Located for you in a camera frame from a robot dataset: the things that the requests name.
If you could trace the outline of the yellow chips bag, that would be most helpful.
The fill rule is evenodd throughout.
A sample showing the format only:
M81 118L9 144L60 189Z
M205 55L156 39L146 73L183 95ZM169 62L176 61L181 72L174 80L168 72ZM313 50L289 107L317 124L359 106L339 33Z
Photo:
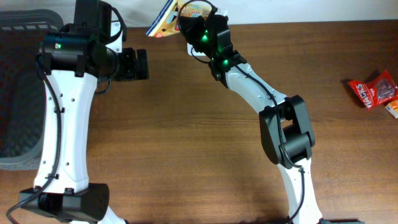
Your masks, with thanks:
M162 38L178 34L179 20L199 16L206 19L211 12L211 4L205 1L193 1L185 6L187 2L188 0L168 0L147 29L146 36Z

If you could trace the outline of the red Hacks candy bag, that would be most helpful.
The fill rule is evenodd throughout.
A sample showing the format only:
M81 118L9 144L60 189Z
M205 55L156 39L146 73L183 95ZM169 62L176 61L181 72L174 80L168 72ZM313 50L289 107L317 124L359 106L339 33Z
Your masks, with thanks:
M348 85L368 110L397 99L397 85L387 70L371 82L352 80Z

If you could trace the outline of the orange tissue pack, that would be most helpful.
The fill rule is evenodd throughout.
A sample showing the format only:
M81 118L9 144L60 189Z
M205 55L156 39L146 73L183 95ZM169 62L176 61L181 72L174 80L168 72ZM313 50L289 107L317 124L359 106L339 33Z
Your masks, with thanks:
M395 118L398 118L398 100L389 102L385 109Z

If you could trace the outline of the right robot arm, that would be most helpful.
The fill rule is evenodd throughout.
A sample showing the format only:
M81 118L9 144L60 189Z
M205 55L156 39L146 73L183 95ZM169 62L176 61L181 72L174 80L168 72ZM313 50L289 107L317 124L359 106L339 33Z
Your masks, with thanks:
M307 106L298 95L287 96L262 80L233 48L228 18L179 16L187 42L209 57L215 80L242 97L258 114L262 148L282 175L289 201L289 223L321 223L311 176L315 135Z

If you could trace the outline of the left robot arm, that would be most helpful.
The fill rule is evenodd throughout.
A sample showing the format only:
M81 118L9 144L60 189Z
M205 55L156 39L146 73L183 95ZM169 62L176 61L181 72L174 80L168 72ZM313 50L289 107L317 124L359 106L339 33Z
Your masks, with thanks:
M101 82L146 80L144 49L124 48L127 28L104 1L77 1L74 20L47 34L35 58L44 81L44 143L32 188L17 208L62 223L122 223L109 206L109 187L89 181L88 123Z

